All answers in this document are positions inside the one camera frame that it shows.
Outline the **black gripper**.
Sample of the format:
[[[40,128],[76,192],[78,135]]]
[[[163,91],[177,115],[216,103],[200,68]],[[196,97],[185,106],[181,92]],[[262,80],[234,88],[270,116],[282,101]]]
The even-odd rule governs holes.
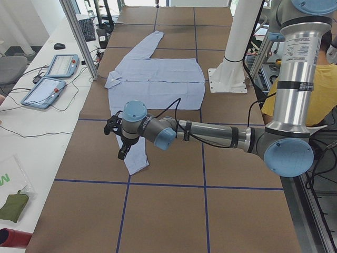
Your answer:
[[[122,111],[117,111],[115,115],[107,120],[107,124],[104,127],[104,134],[110,134],[113,132],[121,137],[122,147],[118,152],[118,159],[124,160],[131,149],[131,146],[138,142],[138,137],[128,138],[122,133],[122,118],[119,117],[121,112]]]

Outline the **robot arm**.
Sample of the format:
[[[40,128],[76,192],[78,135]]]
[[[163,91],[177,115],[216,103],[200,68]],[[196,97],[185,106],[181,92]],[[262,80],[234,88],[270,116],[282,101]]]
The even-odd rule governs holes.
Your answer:
[[[321,38],[331,28],[336,1],[275,1],[270,32],[284,37],[273,119],[264,129],[236,127],[153,116],[141,101],[127,102],[108,119],[105,134],[121,138],[119,159],[125,159],[141,137],[162,150],[175,138],[198,140],[218,148],[239,148],[259,156],[274,173],[296,177],[309,170],[314,153],[309,145],[313,128],[305,124]]]

